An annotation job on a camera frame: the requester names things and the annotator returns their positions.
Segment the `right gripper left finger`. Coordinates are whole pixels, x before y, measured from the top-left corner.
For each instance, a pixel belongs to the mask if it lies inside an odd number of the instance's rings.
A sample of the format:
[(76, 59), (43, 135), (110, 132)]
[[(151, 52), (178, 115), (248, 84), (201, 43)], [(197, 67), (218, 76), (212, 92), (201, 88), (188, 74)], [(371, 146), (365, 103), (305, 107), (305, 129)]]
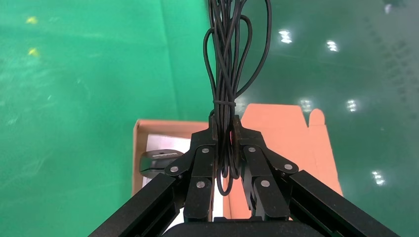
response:
[(212, 222), (217, 131), (192, 134), (190, 149), (95, 229), (92, 237), (216, 237)]

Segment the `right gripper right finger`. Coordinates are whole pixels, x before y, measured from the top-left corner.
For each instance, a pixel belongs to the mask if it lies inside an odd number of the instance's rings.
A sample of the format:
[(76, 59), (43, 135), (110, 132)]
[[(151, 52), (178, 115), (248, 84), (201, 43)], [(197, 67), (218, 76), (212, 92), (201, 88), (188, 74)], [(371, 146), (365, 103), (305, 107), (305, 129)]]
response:
[(255, 232), (264, 237), (393, 237), (395, 233), (232, 122), (234, 151)]

